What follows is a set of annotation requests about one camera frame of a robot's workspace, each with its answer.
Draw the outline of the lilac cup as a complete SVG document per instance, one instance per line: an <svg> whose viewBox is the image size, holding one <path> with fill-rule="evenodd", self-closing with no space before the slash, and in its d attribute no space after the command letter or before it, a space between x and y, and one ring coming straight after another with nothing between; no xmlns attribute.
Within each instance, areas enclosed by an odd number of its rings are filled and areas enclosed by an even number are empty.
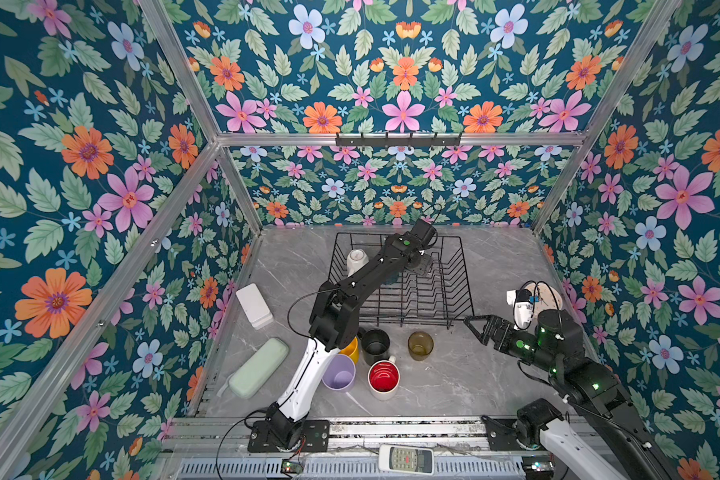
<svg viewBox="0 0 720 480"><path fill-rule="evenodd" d="M355 362L349 356L338 354L325 371L322 383L331 391L347 392L354 386L356 373Z"/></svg>

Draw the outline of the yellow mug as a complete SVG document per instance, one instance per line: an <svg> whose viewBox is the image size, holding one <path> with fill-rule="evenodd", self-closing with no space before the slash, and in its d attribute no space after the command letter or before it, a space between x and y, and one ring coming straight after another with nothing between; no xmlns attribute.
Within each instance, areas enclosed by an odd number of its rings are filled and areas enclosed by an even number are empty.
<svg viewBox="0 0 720 480"><path fill-rule="evenodd" d="M360 341L355 336L352 341L340 351L340 354L349 357L354 364L357 364L360 357Z"/></svg>

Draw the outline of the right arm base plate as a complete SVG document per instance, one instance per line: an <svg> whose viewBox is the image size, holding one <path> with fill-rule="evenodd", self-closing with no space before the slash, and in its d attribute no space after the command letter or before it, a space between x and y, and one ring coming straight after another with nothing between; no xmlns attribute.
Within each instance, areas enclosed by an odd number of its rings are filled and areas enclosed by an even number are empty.
<svg viewBox="0 0 720 480"><path fill-rule="evenodd" d="M491 451L514 451L520 448L513 419L497 419L482 415L480 421L484 425L486 439Z"/></svg>

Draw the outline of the clear glass cup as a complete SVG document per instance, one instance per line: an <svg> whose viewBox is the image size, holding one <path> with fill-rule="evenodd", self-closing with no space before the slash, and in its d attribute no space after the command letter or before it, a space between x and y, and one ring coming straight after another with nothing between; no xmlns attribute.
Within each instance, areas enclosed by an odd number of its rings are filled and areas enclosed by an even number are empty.
<svg viewBox="0 0 720 480"><path fill-rule="evenodd" d="M430 254L424 253L412 257L405 270L416 276L428 276L433 267L433 258Z"/></svg>

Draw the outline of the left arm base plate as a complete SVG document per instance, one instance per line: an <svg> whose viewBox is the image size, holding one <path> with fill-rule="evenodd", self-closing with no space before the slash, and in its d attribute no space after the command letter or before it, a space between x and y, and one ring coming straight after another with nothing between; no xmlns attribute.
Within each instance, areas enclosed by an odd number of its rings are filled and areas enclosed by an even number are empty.
<svg viewBox="0 0 720 480"><path fill-rule="evenodd" d="M253 424L249 453L324 453L330 437L328 420L302 420L294 425L278 426L266 420Z"/></svg>

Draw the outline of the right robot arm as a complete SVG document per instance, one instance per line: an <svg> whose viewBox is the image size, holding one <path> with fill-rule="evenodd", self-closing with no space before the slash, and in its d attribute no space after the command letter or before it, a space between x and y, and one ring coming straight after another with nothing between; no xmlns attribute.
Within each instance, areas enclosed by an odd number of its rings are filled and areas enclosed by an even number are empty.
<svg viewBox="0 0 720 480"><path fill-rule="evenodd" d="M648 432L631 396L606 366L586 356L583 330L565 310L540 312L533 331L496 315L471 316L465 325L483 345L544 375L526 377L552 388L594 429L625 473L572 443L563 412L538 399L517 411L515 435L524 447L542 446L581 478L678 479L680 474Z"/></svg>

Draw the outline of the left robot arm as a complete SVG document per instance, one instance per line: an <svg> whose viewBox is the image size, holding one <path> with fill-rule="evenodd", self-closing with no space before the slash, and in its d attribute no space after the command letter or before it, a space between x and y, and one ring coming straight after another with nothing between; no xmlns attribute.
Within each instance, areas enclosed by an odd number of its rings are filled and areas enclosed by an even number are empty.
<svg viewBox="0 0 720 480"><path fill-rule="evenodd" d="M436 235L432 224L419 219L410 230L387 236L378 253L348 277L320 286L302 359L285 391L252 427L257 441L280 451L303 441L312 399L327 368L360 331L361 307L389 278L423 265Z"/></svg>

